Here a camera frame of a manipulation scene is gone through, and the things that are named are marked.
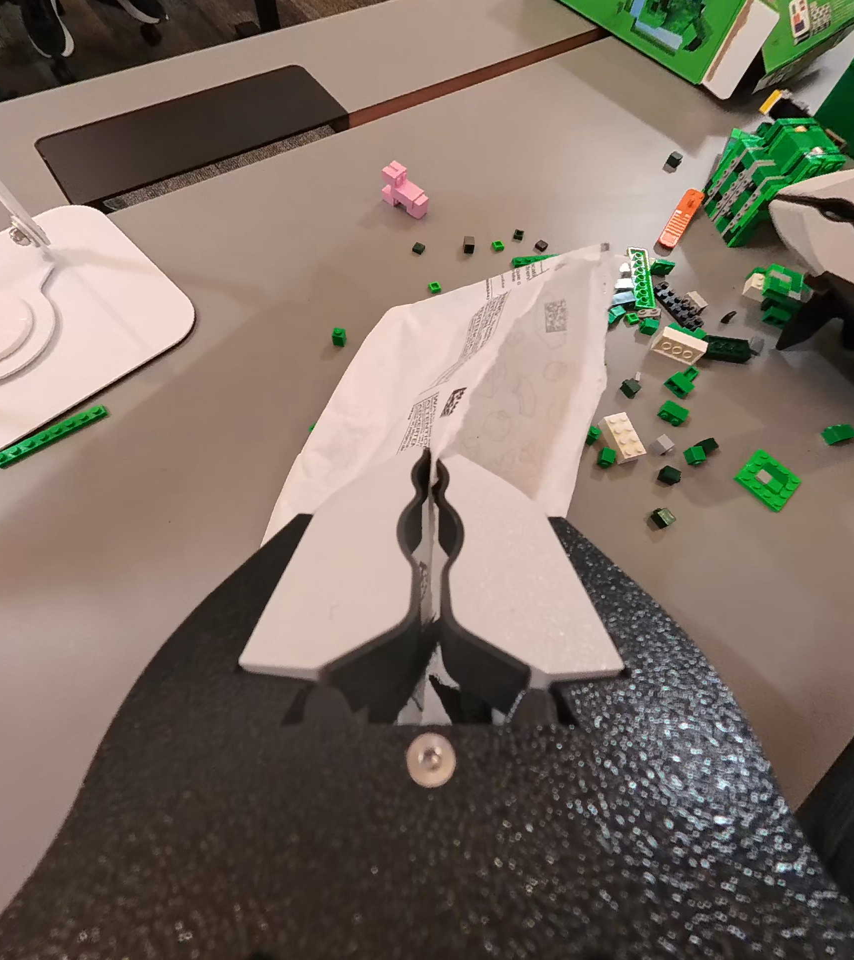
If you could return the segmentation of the grey adjoining desk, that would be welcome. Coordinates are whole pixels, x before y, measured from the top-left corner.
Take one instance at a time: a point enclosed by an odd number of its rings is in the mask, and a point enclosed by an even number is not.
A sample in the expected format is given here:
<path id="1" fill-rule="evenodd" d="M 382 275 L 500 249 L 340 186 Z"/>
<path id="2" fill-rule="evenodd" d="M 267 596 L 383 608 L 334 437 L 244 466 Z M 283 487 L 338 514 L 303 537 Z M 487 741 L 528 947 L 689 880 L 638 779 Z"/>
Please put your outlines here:
<path id="1" fill-rule="evenodd" d="M 601 40 L 558 2 L 387 2 L 0 104 L 0 178 L 31 214 L 67 201 L 46 135 L 281 66 L 303 66 L 349 120 L 380 119 Z"/>

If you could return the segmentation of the white studded brick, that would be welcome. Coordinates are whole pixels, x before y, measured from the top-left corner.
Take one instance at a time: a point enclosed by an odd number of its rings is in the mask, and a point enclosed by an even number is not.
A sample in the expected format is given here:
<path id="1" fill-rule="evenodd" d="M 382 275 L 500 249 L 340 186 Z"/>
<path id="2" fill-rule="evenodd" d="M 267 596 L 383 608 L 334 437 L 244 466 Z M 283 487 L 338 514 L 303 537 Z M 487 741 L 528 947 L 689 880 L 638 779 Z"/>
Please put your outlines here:
<path id="1" fill-rule="evenodd" d="M 647 454 L 628 414 L 609 414 L 601 420 L 601 435 L 608 448 L 618 454 L 617 464 L 631 463 Z"/>

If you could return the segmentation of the black desk pad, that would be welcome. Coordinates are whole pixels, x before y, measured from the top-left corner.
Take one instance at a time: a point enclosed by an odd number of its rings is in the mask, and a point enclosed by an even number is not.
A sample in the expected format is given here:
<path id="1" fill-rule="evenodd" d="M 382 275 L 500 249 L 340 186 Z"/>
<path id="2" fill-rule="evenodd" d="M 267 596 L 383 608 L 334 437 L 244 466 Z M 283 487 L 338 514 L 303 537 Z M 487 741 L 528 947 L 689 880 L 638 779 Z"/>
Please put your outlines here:
<path id="1" fill-rule="evenodd" d="M 35 148 L 69 203 L 98 206 L 321 127 L 349 113 L 287 65 L 42 137 Z"/>

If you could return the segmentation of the white booklet stand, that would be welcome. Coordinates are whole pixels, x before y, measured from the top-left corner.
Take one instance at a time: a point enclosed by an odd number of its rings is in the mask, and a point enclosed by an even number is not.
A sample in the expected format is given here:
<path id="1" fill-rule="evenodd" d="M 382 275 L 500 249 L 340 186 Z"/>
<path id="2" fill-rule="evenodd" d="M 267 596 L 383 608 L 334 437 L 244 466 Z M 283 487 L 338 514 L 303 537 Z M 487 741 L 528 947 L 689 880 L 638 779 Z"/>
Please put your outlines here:
<path id="1" fill-rule="evenodd" d="M 194 307 L 103 213 L 32 216 L 0 180 L 0 451 L 183 342 Z"/>

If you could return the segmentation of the green square frame plate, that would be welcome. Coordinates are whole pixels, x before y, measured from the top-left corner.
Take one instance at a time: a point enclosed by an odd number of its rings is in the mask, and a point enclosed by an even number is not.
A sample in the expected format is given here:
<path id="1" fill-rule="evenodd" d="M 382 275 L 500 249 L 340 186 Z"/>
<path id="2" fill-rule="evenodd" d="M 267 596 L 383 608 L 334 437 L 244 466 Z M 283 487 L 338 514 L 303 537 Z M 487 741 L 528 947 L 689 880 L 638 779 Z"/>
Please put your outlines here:
<path id="1" fill-rule="evenodd" d="M 758 449 L 735 480 L 769 510 L 779 513 L 802 484 L 801 478 L 768 451 Z"/>

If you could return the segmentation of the green brick model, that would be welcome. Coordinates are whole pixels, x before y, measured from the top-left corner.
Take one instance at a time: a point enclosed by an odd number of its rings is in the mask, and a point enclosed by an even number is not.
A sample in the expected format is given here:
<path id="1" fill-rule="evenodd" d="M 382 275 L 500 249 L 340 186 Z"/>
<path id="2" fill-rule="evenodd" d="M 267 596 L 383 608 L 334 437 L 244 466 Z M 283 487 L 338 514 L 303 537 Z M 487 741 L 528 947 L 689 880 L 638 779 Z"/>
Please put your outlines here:
<path id="1" fill-rule="evenodd" d="M 734 128 L 704 187 L 701 209 L 726 246 L 745 246 L 769 221 L 782 189 L 839 171 L 841 148 L 812 118 L 766 121 L 755 131 Z"/>

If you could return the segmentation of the pink pig figure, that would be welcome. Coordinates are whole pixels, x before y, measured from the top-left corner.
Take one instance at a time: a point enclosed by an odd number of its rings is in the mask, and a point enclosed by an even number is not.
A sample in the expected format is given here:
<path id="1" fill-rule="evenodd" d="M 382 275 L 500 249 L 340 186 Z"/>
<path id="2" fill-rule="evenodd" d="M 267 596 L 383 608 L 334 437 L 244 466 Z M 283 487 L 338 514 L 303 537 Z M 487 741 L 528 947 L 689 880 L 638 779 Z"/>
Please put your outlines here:
<path id="1" fill-rule="evenodd" d="M 393 161 L 382 169 L 381 196 L 392 208 L 405 210 L 410 217 L 420 220 L 429 210 L 429 196 L 425 190 L 409 180 L 408 169 Z"/>

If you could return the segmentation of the black studded plate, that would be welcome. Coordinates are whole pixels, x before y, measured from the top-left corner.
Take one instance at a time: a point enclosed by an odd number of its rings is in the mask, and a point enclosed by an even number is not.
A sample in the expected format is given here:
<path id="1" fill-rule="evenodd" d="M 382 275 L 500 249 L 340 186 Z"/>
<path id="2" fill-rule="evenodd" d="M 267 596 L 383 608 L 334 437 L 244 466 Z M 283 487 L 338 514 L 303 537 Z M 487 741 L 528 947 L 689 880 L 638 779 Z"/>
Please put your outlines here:
<path id="1" fill-rule="evenodd" d="M 702 308 L 697 307 L 687 297 L 676 294 L 668 282 L 656 283 L 652 289 L 657 303 L 670 314 L 674 322 L 687 330 L 699 330 L 703 327 L 703 320 L 700 318 Z"/>

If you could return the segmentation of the white paper bag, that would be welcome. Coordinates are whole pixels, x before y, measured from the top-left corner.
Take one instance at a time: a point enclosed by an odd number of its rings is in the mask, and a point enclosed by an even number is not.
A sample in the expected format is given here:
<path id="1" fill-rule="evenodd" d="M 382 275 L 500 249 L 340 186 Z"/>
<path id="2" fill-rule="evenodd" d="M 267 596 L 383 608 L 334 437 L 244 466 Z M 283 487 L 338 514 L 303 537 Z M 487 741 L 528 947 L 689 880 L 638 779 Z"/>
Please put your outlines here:
<path id="1" fill-rule="evenodd" d="M 460 454 L 567 515 L 606 386 L 608 243 L 389 309 L 295 458 L 264 541 L 409 449 Z"/>

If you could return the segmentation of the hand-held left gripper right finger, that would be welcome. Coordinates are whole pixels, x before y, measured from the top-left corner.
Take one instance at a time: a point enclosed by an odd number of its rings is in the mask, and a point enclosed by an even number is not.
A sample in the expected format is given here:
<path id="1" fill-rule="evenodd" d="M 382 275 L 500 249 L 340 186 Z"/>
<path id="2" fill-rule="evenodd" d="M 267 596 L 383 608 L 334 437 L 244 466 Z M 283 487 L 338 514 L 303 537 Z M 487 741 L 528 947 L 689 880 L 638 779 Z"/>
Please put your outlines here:
<path id="1" fill-rule="evenodd" d="M 529 690 L 609 679 L 624 661 L 553 525 L 461 455 L 436 464 L 440 651 L 461 690 L 509 714 Z"/>

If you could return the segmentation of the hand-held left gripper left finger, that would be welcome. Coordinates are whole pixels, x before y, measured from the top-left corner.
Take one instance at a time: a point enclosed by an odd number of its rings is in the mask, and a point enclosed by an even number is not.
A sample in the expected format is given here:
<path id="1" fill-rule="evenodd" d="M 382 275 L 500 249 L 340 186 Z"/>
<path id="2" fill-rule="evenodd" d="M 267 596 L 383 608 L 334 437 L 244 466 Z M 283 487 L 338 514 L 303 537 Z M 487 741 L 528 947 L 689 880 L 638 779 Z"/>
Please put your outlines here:
<path id="1" fill-rule="evenodd" d="M 396 718 L 431 655 L 415 558 L 430 477 L 430 450 L 409 448 L 303 516 L 241 669 L 333 687 L 353 712 Z"/>

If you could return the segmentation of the orange brick separator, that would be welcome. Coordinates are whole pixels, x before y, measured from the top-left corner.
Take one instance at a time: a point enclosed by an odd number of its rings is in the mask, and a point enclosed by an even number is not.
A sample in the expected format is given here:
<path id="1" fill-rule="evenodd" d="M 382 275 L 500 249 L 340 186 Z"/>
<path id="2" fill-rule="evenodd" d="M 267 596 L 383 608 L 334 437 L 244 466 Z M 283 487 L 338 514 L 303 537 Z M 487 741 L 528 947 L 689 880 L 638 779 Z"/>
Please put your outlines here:
<path id="1" fill-rule="evenodd" d="M 680 242 L 705 198 L 705 193 L 689 189 L 678 202 L 656 243 L 661 249 L 672 251 Z"/>

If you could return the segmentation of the green toy box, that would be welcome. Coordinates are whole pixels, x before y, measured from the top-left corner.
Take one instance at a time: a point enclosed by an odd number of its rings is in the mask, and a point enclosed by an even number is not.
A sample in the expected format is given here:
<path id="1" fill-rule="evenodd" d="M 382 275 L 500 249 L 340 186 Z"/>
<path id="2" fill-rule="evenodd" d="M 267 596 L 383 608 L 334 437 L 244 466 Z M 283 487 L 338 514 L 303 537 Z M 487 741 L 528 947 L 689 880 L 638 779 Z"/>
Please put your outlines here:
<path id="1" fill-rule="evenodd" d="M 563 5 L 720 100 L 793 78 L 854 30 L 854 1 Z"/>

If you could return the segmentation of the bright green holed plate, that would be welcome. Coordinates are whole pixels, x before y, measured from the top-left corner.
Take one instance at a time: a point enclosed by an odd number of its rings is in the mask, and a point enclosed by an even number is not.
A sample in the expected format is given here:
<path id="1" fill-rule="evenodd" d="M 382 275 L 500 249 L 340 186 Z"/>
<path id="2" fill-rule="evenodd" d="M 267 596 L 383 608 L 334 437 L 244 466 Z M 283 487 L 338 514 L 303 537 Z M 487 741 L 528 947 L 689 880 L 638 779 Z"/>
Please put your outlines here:
<path id="1" fill-rule="evenodd" d="M 649 254 L 645 248 L 629 246 L 626 250 L 630 278 L 633 283 L 633 298 L 638 310 L 655 309 L 658 306 L 650 273 Z"/>

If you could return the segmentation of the cream upturned brick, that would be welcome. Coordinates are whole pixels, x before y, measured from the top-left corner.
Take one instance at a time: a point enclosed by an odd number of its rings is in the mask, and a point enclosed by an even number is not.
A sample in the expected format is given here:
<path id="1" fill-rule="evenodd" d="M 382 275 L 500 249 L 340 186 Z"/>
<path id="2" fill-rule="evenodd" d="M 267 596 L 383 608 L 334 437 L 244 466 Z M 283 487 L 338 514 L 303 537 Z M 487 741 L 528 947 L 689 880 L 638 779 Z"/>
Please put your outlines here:
<path id="1" fill-rule="evenodd" d="M 684 328 L 667 326 L 653 335 L 649 352 L 685 367 L 695 366 L 707 353 L 709 344 Z"/>

